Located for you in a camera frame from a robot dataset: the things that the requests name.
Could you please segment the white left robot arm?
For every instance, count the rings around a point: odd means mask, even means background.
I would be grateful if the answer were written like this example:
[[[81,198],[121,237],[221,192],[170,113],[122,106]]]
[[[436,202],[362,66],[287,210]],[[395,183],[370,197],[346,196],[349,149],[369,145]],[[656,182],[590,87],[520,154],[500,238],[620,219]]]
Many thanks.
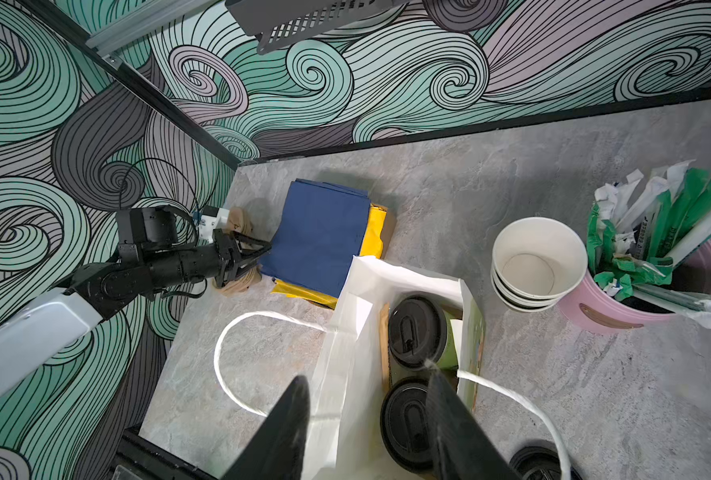
[[[215,227],[209,239],[179,240],[176,223],[199,228],[174,206],[120,210],[118,246],[55,283],[0,326],[0,397],[69,344],[134,300],[195,298],[184,285],[224,287],[257,267],[271,243]]]

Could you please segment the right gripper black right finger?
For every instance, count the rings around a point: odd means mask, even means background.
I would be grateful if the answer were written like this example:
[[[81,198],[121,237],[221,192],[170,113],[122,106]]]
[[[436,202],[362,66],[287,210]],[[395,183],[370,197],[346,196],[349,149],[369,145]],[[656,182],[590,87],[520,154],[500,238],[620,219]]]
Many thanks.
[[[437,479],[519,479],[437,367],[429,368],[425,411]]]

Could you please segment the white paper takeout bag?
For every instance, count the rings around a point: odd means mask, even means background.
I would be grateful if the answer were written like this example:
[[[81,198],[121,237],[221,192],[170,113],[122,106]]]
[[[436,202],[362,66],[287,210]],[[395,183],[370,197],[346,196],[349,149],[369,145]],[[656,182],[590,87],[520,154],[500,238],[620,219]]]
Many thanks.
[[[485,321],[465,281],[429,271],[393,265],[373,256],[353,260],[311,380],[311,421],[303,478],[329,473],[353,478],[357,470],[377,467],[377,400],[383,393],[387,345],[379,340],[379,310],[397,306],[411,294],[423,294],[461,309],[463,340],[455,391],[473,408],[480,387],[497,391],[537,415],[553,437],[561,478],[571,478],[571,458],[561,434],[531,400],[479,377]]]

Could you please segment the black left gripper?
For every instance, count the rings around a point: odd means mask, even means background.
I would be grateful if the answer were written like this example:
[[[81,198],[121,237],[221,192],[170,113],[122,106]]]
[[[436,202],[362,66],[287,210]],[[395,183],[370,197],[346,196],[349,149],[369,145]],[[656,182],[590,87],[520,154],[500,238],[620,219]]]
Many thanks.
[[[216,229],[204,245],[197,239],[178,241],[177,219],[191,217],[173,206],[145,207],[116,212],[118,246],[115,262],[147,274],[151,286],[164,288],[213,278],[217,285],[255,285],[262,264],[239,268],[241,252],[269,252],[272,244],[237,231]]]

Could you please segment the green paper coffee cup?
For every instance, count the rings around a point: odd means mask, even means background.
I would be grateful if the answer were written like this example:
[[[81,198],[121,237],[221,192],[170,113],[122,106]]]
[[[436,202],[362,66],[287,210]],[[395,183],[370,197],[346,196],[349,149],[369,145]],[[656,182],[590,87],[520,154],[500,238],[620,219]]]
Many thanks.
[[[459,367],[459,350],[463,340],[463,320],[457,318],[457,312],[443,310],[441,320],[441,356],[437,365],[441,370],[456,370]]]

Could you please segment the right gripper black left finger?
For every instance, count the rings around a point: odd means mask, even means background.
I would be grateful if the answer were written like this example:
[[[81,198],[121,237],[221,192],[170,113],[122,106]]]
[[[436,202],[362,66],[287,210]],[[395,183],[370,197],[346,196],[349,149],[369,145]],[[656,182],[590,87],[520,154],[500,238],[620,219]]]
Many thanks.
[[[222,479],[301,479],[311,394],[305,376],[296,376]]]

